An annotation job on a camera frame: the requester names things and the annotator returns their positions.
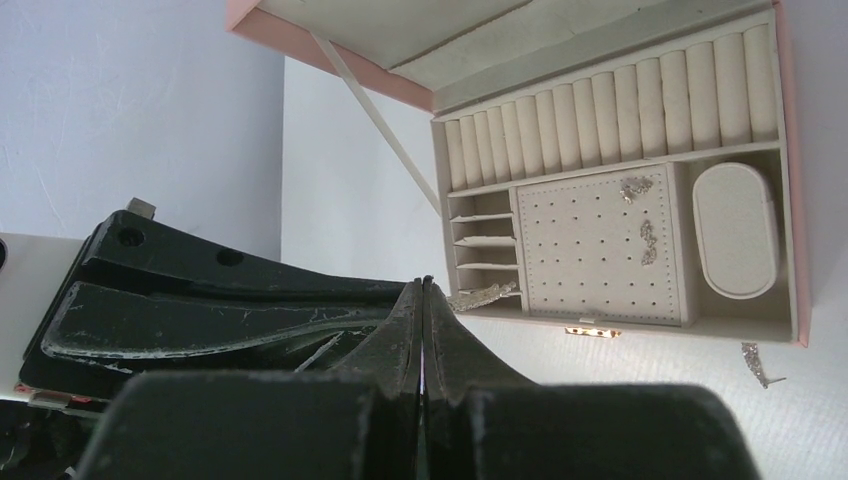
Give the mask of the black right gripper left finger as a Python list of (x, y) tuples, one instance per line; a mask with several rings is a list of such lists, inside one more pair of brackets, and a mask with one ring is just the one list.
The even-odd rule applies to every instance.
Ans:
[(325, 371), (160, 371), (130, 380), (80, 479), (413, 479), (423, 285)]

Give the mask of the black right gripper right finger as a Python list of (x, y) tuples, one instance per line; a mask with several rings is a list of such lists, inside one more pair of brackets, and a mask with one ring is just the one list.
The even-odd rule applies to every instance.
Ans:
[(433, 479), (756, 479), (731, 411), (691, 384), (533, 382), (423, 282), (427, 463)]

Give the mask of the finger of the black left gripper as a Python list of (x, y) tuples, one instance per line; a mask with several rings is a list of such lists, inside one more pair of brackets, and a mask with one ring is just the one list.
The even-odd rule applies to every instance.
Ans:
[(386, 319), (394, 281), (253, 256), (120, 210), (74, 248), (19, 370), (20, 384), (95, 401), (153, 370), (291, 370)]

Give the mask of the small silver stud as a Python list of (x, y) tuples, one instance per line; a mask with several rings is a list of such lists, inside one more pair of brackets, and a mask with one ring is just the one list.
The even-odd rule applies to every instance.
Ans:
[(640, 238), (645, 242), (645, 250), (642, 254), (641, 265), (652, 265), (658, 257), (658, 238), (655, 235), (654, 226), (649, 220), (645, 220), (640, 226)]

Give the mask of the pink jewelry box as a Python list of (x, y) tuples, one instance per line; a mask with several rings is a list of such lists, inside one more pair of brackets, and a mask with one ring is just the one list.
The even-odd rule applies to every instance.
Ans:
[[(230, 1), (227, 29), (431, 115), (449, 286), (517, 289), (473, 316), (806, 345), (812, 302), (793, 69), (778, 1)], [(706, 283), (692, 190), (769, 181), (781, 266), (733, 300)], [(626, 178), (654, 185), (628, 205)], [(654, 264), (641, 265), (649, 220)]]

